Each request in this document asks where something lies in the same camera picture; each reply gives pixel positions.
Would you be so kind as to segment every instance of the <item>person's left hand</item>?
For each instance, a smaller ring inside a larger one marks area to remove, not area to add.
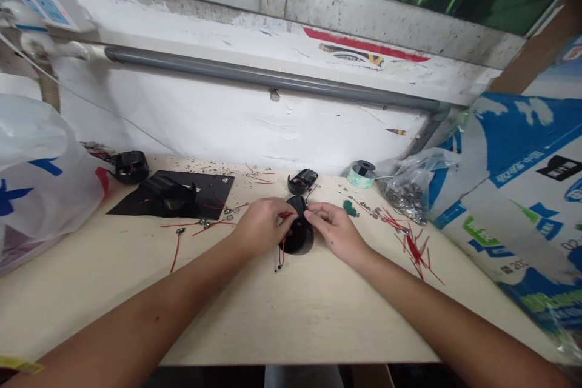
[[[282,198],[259,199],[251,203],[230,236],[251,256],[258,256],[283,240],[297,216],[295,208]]]

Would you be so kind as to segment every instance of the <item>tape roll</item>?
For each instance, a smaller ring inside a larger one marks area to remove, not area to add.
[[[347,181],[357,188],[368,189],[374,183],[376,167],[368,161],[358,161],[347,174]]]

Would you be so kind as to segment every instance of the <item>white plastic bag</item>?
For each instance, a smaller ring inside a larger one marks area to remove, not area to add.
[[[0,276],[78,229],[107,193],[108,169],[52,106],[0,94]]]
[[[395,162],[398,170],[381,179],[384,196],[394,208],[420,226],[427,223],[429,185],[432,172],[458,164],[460,157],[445,149],[432,148]]]

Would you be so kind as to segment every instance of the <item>white cord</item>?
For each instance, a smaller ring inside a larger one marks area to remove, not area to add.
[[[27,61],[30,65],[32,65],[35,69],[37,69],[38,71],[40,71],[42,74],[46,75],[46,77],[48,77],[49,79],[51,79],[53,82],[55,82],[57,85],[59,85],[61,88],[63,88],[64,90],[69,91],[72,95],[80,98],[81,100],[87,102],[87,103],[91,103],[93,106],[97,106],[99,109],[103,109],[104,111],[109,112],[111,115],[115,115],[119,118],[121,118],[124,121],[127,121],[129,124],[131,124],[132,126],[134,126],[136,129],[138,129],[140,132],[144,133],[145,135],[149,136],[150,138],[152,138],[154,141],[156,141],[158,144],[161,144],[162,146],[164,146],[165,148],[167,148],[168,150],[171,150],[175,155],[179,155],[179,153],[174,150],[173,148],[171,148],[169,145],[165,145],[163,142],[161,142],[160,140],[154,138],[152,135],[150,135],[149,133],[147,133],[145,130],[143,130],[142,128],[140,128],[138,125],[136,125],[134,122],[129,121],[127,118],[113,112],[110,111],[107,108],[104,108],[103,106],[99,106],[97,103],[92,102],[89,99],[86,99],[83,96],[78,95],[76,92],[71,91],[69,88],[67,88],[65,85],[63,85],[62,83],[59,82],[59,80],[48,74],[45,70],[42,69],[42,67],[40,67],[37,63],[35,63],[32,59],[30,59],[26,54],[24,54],[24,52],[22,50],[20,50],[17,46],[15,46],[14,44],[12,44],[12,42],[10,42],[10,40],[8,38],[6,38],[2,32],[0,32],[0,39],[2,41],[4,41],[12,50],[14,50],[16,53],[18,53],[20,56],[22,56],[22,58]]]

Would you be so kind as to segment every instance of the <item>hand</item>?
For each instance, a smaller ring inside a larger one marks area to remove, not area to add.
[[[285,218],[277,224],[280,215]],[[231,236],[251,256],[258,256],[283,240],[297,216],[295,208],[282,198],[259,199],[251,203]]]
[[[344,209],[324,202],[307,208],[306,220],[319,230],[332,253],[346,264],[353,266],[371,250]]]

